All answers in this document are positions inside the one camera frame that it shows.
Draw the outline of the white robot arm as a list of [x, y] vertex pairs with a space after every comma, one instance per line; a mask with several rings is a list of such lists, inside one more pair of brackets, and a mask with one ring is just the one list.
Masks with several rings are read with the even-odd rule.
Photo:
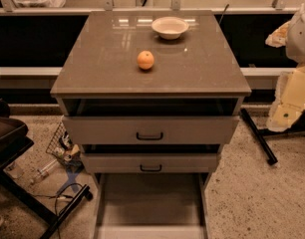
[[286, 56], [297, 63], [291, 73], [282, 73], [277, 81], [275, 101], [266, 126], [281, 132], [295, 124], [305, 112], [305, 2], [294, 16], [265, 40], [274, 48], [285, 47]]

